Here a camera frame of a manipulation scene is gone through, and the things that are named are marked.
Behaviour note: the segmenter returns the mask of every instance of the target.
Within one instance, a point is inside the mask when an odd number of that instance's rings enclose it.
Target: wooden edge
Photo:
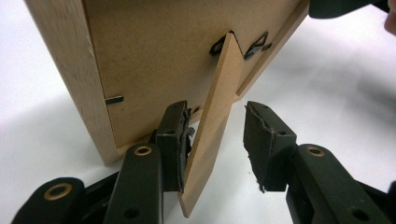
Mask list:
[[[264,69],[268,64],[275,58],[277,53],[285,45],[286,41],[291,37],[297,27],[304,20],[308,14],[309,1],[303,0],[297,8],[294,9],[293,13],[288,17],[285,24],[282,26],[280,31],[277,33],[273,41],[273,46],[268,49],[268,52],[264,53],[256,65],[253,67],[247,78],[244,80],[239,90],[236,92],[238,100],[245,96],[250,87],[259,78]]]
[[[26,0],[104,164],[119,158],[81,0]]]
[[[190,216],[212,173],[244,63],[235,37],[228,33],[187,162],[184,192],[178,194],[185,217]]]

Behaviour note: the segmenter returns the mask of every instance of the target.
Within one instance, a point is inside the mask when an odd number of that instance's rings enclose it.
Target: plywood panel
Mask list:
[[[219,59],[211,46],[231,30],[244,54],[264,31],[272,41],[300,1],[85,0],[105,97],[124,96],[108,106],[117,148],[157,128],[174,102],[202,108]]]
[[[184,193],[179,194],[185,217],[190,215],[212,173],[243,66],[238,43],[228,33],[187,162]]]
[[[52,59],[105,164],[119,155],[84,8],[79,0],[26,0]]]

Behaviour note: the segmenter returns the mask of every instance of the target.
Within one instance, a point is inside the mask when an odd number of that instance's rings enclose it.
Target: black clamp jaw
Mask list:
[[[248,102],[244,146],[260,190],[285,191],[294,223],[395,223],[389,194],[355,181],[326,148],[295,144],[297,135],[266,105]]]
[[[38,188],[12,223],[163,223],[163,192],[184,189],[191,110],[169,105],[148,143],[129,148],[119,173],[87,188],[76,178]]]

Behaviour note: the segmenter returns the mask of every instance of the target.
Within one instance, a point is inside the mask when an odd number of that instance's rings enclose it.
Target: white table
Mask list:
[[[247,101],[271,106],[298,144],[326,147],[356,179],[388,191],[396,179],[396,36],[383,29],[385,18],[365,7],[305,19],[233,105],[191,218],[175,193],[165,193],[165,223],[291,223],[285,193],[262,194],[251,171],[242,142]],[[120,162],[103,166],[22,1],[0,3],[0,94],[0,223],[53,178],[89,186],[120,169]]]

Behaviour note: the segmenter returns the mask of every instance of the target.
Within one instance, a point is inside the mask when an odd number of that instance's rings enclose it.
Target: wood grain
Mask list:
[[[49,53],[105,164],[119,158],[80,0],[26,0]]]
[[[212,173],[244,63],[234,35],[228,33],[188,159],[184,192],[179,194],[185,217]]]

